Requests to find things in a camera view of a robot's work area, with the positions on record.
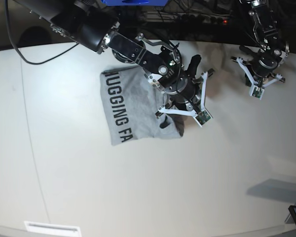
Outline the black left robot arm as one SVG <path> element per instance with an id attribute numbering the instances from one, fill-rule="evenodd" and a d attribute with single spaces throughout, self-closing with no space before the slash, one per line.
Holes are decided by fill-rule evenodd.
<path id="1" fill-rule="evenodd" d="M 277 27 L 272 8 L 266 0 L 242 0 L 241 4 L 250 5 L 247 14 L 252 20 L 254 41 L 259 46 L 257 52 L 244 45 L 239 49 L 252 57 L 244 60 L 241 57 L 231 57 L 245 74 L 245 84 L 249 95 L 261 99 L 265 88 L 285 78 L 274 71 L 287 59 L 290 49 L 288 42 L 284 41 Z M 174 81 L 164 85 L 167 102 L 158 108 L 155 116 L 179 115 L 192 117 L 199 126 L 211 119 L 211 114 L 205 107 L 206 86 L 208 78 L 214 70 L 210 69 L 196 78 L 197 67 L 201 61 L 200 55 L 194 55 L 187 70 L 184 70 L 182 57 L 179 55 L 170 65 L 176 69 Z"/>

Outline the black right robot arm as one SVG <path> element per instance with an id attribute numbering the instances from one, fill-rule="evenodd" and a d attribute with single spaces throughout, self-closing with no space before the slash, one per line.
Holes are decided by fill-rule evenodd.
<path id="1" fill-rule="evenodd" d="M 19 0 L 40 18 L 46 20 L 60 35 L 100 54 L 110 48 L 125 63 L 140 66 L 150 84 L 171 98 L 180 112 L 205 111 L 206 77 L 196 79 L 200 55 L 192 57 L 184 70 L 177 45 L 168 40 L 151 42 L 139 33 L 130 39 L 119 33 L 116 17 L 94 7 L 92 0 Z"/>

